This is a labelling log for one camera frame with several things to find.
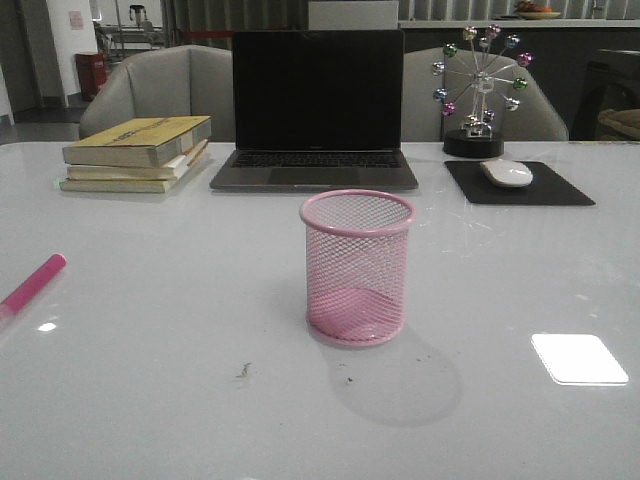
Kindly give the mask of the pink highlighter pen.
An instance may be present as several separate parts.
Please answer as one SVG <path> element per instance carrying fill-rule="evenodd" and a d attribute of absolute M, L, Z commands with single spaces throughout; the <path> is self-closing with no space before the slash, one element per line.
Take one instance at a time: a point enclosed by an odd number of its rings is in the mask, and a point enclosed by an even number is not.
<path fill-rule="evenodd" d="M 52 254 L 1 301 L 1 322 L 18 314 L 66 266 L 66 257 Z"/>

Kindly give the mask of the pink mesh pen holder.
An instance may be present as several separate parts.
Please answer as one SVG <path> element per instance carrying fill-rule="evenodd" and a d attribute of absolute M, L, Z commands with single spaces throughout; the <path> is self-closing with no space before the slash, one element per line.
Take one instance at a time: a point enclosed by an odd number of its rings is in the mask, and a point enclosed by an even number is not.
<path fill-rule="evenodd" d="M 306 227 L 306 319 L 331 342 L 375 345 L 404 324 L 409 230 L 407 200 L 347 189 L 317 194 L 300 207 Z"/>

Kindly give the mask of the grey open laptop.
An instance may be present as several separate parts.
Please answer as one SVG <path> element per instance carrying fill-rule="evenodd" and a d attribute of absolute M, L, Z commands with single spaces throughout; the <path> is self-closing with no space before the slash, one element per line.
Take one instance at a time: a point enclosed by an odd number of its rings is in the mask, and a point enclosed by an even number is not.
<path fill-rule="evenodd" d="M 235 33 L 235 149 L 211 188 L 415 189 L 401 151 L 403 60 L 398 29 Z"/>

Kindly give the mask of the white computer mouse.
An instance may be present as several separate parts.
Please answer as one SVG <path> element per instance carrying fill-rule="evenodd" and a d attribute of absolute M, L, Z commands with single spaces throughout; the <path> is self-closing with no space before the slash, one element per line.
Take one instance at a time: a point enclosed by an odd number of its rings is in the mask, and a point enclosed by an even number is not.
<path fill-rule="evenodd" d="M 531 170 L 523 162 L 491 159 L 482 161 L 479 165 L 485 177 L 499 187 L 526 187 L 533 181 Z"/>

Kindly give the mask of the yellow top book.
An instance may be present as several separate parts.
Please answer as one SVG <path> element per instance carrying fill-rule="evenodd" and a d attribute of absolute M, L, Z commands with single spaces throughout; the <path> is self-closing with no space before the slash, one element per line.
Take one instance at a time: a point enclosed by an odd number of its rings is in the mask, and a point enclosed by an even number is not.
<path fill-rule="evenodd" d="M 69 165 L 159 167 L 212 134 L 210 116 L 134 118 L 63 148 Z"/>

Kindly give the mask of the black mouse pad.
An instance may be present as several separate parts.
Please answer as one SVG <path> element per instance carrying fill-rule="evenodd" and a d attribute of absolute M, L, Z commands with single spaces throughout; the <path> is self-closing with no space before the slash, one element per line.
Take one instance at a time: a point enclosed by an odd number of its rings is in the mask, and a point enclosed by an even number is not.
<path fill-rule="evenodd" d="M 533 174 L 532 183 L 524 187 L 500 187 L 485 176 L 479 161 L 450 160 L 445 166 L 466 199 L 481 205 L 524 206 L 593 206 L 595 201 L 538 161 L 525 165 Z"/>

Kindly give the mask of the ferris wheel desk toy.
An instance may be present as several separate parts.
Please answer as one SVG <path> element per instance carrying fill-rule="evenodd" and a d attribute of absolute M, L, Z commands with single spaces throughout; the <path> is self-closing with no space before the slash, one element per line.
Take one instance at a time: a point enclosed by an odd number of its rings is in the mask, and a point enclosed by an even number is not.
<path fill-rule="evenodd" d="M 535 59 L 530 52 L 519 54 L 510 64 L 500 68 L 494 63 L 498 60 L 491 53 L 491 47 L 501 35 L 501 27 L 491 23 L 482 31 L 474 26 L 466 26 L 462 30 L 462 39 L 469 43 L 472 61 L 462 59 L 462 50 L 454 43 L 442 47 L 444 58 L 431 65 L 431 73 L 435 77 L 446 74 L 461 78 L 462 87 L 452 91 L 445 86 L 435 89 L 432 98 L 440 104 L 440 113 L 444 117 L 454 115 L 458 101 L 465 95 L 471 98 L 470 112 L 461 120 L 460 126 L 444 134 L 443 150 L 451 155 L 465 158 L 492 158 L 502 154 L 504 142 L 493 125 L 495 111 L 489 107 L 488 97 L 496 94 L 504 101 L 508 111 L 517 110 L 521 101 L 511 95 L 497 90 L 503 83 L 516 92 L 525 90 L 529 81 L 524 77 L 512 79 L 502 78 L 500 73 L 516 66 L 526 68 Z"/>

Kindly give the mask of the red barrier belt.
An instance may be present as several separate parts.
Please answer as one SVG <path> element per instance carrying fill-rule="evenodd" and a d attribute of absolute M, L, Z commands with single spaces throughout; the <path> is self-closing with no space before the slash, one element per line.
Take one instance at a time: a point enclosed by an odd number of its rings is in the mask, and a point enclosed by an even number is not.
<path fill-rule="evenodd" d="M 226 39 L 231 38 L 233 35 L 232 30 L 206 30 L 206 31 L 191 31 L 181 30 L 180 36 L 183 39 Z"/>

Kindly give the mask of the bottom pale book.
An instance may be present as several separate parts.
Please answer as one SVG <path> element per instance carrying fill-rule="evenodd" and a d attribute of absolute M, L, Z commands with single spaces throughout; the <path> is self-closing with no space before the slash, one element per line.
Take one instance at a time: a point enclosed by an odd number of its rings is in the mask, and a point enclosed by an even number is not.
<path fill-rule="evenodd" d="M 170 191 L 174 186 L 185 183 L 195 173 L 210 164 L 210 156 L 204 152 L 187 167 L 186 172 L 175 180 L 71 180 L 61 179 L 58 188 L 67 192 L 100 193 L 160 193 Z"/>

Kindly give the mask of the red bin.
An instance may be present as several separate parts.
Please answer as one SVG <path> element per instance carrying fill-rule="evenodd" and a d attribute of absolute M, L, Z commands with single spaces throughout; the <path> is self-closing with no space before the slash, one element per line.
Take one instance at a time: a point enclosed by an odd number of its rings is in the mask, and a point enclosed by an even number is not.
<path fill-rule="evenodd" d="M 104 55 L 100 52 L 76 53 L 75 63 L 82 98 L 91 101 L 107 81 Z"/>

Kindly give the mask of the fruit bowl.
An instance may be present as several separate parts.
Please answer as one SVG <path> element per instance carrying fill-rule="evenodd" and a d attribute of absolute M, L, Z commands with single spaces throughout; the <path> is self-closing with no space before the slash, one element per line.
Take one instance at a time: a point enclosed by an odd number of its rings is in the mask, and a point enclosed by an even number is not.
<path fill-rule="evenodd" d="M 534 1 L 520 0 L 514 4 L 515 14 L 525 20 L 550 20 L 561 16 L 552 7 L 542 6 Z"/>

